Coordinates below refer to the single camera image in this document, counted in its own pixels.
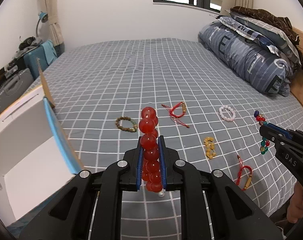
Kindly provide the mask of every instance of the wooden bead bracelet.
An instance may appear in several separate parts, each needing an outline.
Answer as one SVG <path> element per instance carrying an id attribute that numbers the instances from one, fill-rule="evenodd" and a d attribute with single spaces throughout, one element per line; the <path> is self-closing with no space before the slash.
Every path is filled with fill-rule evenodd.
<path id="1" fill-rule="evenodd" d="M 129 127 L 122 127 L 119 122 L 120 120 L 124 120 L 124 121 L 130 121 L 133 124 L 133 128 L 129 128 Z M 115 121 L 115 124 L 117 126 L 118 129 L 125 131 L 125 132 L 136 132 L 138 129 L 138 125 L 136 124 L 136 122 L 134 120 L 132 120 L 130 117 L 127 116 L 121 116 L 118 117 Z"/>

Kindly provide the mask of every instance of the gray checkered bedsheet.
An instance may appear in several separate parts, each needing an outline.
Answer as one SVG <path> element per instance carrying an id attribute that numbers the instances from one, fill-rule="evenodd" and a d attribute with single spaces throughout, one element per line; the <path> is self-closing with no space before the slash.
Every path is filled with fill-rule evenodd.
<path id="1" fill-rule="evenodd" d="M 239 154 L 253 168 L 246 194 L 267 215 L 293 193 L 295 178 L 273 157 L 273 143 L 270 151 L 260 154 L 261 136 L 253 113 L 259 110 L 268 122 L 303 130 L 303 108 L 293 96 L 260 94 L 200 43 L 168 38 L 87 45 L 64 53 L 45 76 L 57 117 L 92 172 L 104 170 L 137 146 L 141 133 L 117 130 L 115 119 L 129 116 L 138 122 L 141 109 L 152 106 L 166 146 L 196 168 L 222 169 L 235 181 Z M 173 123 L 161 106 L 180 101 L 187 104 L 181 120 L 189 129 Z M 234 122 L 220 119 L 222 105 L 234 108 Z M 207 136 L 215 138 L 217 156 L 212 160 L 204 155 Z M 241 186 L 246 179 L 243 173 Z M 179 192 L 166 192 L 163 198 L 145 187 L 124 192 L 122 208 L 122 240 L 181 237 Z"/>

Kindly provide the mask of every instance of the gray suitcase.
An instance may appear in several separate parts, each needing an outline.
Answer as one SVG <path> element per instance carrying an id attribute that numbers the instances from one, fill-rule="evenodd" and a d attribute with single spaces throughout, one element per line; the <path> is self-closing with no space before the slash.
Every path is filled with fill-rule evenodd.
<path id="1" fill-rule="evenodd" d="M 28 68 L 13 75 L 0 89 L 0 114 L 21 97 L 34 79 Z"/>

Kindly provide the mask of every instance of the suitcase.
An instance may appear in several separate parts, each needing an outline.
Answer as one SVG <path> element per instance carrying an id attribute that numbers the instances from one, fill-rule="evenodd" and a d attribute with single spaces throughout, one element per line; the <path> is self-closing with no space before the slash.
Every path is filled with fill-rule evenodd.
<path id="1" fill-rule="evenodd" d="M 42 71 L 48 68 L 45 50 L 42 46 L 27 52 L 24 55 L 24 62 L 26 67 L 31 71 L 31 75 L 33 76 L 34 80 L 39 77 L 38 65 L 41 66 Z"/>
<path id="2" fill-rule="evenodd" d="M 20 98 L 33 81 L 33 77 L 28 68 L 21 70 L 8 79 L 0 88 L 0 114 Z"/>

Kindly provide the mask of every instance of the pillow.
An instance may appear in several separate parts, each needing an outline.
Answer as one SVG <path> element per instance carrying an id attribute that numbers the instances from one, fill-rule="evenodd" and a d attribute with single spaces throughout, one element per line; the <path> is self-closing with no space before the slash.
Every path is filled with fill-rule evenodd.
<path id="1" fill-rule="evenodd" d="M 264 35 L 262 35 L 259 32 L 255 32 L 254 30 L 248 28 L 245 25 L 242 25 L 241 23 L 237 22 L 236 20 L 227 17 L 227 16 L 218 16 L 217 19 L 225 26 L 227 26 L 228 28 L 234 30 L 235 32 L 237 32 L 239 35 L 241 35 L 242 37 L 245 37 L 251 41 L 254 41 L 256 44 L 258 44 L 260 47 L 262 47 L 263 49 L 269 51 L 272 54 L 277 55 L 278 57 L 279 55 L 279 50 L 278 48 L 275 46 L 275 44 L 268 39 L 267 37 L 265 37 Z"/>
<path id="2" fill-rule="evenodd" d="M 290 79 L 291 77 L 293 77 L 293 73 L 296 70 L 296 65 L 293 62 L 291 62 L 288 59 L 288 57 L 281 50 L 279 50 L 270 39 L 268 39 L 261 33 L 256 32 L 256 31 L 248 28 L 245 25 L 242 25 L 241 23 L 237 22 L 236 20 L 234 20 L 230 17 L 220 15 L 217 17 L 217 19 L 223 25 L 236 31 L 242 37 L 245 37 L 246 39 L 249 39 L 249 40 L 255 42 L 256 44 L 258 44 L 261 48 L 265 49 L 266 51 L 268 51 L 272 54 L 275 54 L 278 57 L 281 57 L 283 60 L 286 60 L 288 66 L 290 67 L 288 73 L 286 73 L 286 78 Z"/>
<path id="3" fill-rule="evenodd" d="M 292 44 L 285 33 L 263 21 L 256 20 L 230 11 L 231 17 L 237 22 L 268 37 L 293 63 L 301 65 L 296 47 Z"/>
<path id="4" fill-rule="evenodd" d="M 290 94 L 286 79 L 289 66 L 282 58 L 240 36 L 220 21 L 205 26 L 198 38 L 259 92 L 279 93 L 285 97 Z"/>

